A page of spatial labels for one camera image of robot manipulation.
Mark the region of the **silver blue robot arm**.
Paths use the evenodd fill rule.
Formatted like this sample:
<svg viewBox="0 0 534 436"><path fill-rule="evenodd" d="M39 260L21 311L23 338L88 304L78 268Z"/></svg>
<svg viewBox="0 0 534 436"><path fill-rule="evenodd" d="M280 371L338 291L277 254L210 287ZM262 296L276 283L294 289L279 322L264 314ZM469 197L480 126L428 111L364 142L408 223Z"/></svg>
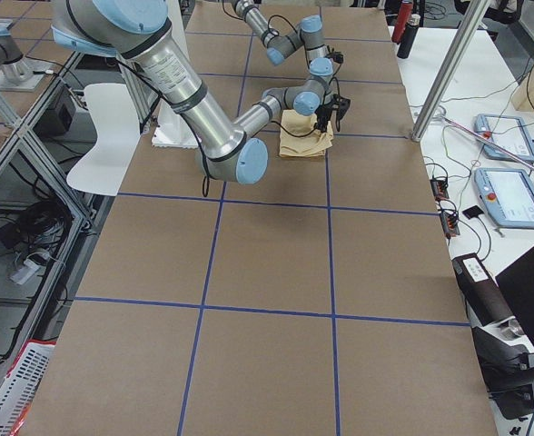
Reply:
<svg viewBox="0 0 534 436"><path fill-rule="evenodd" d="M262 99L231 120L194 71L172 36L164 1L54 1L54 40L73 51L116 57L138 64L152 88L187 123L198 140L198 162L207 179L257 183L268 164L265 143L256 138L284 110L316 115L325 132L333 96L333 66L319 15L303 18L298 29L281 35L252 1L232 9L260 37L270 61L281 64L303 49L309 66L304 84L265 91Z"/></svg>
<svg viewBox="0 0 534 436"><path fill-rule="evenodd" d="M292 25L291 31L285 35L272 26L253 1L230 1L230 4L236 16L259 37L273 65L282 64L300 49L304 50L307 64L329 55L319 15L304 17L297 25Z"/></svg>

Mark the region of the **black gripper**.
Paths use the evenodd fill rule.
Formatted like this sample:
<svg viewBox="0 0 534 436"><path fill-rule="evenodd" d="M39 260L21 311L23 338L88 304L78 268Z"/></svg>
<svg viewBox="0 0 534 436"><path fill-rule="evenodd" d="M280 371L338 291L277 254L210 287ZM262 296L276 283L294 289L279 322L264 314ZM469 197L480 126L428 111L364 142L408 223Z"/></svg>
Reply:
<svg viewBox="0 0 534 436"><path fill-rule="evenodd" d="M315 124L315 129L321 133L326 133L328 131L328 124L331 119L331 115L334 112L334 102L329 102L327 104L322 104L317 109L317 120Z"/></svg>

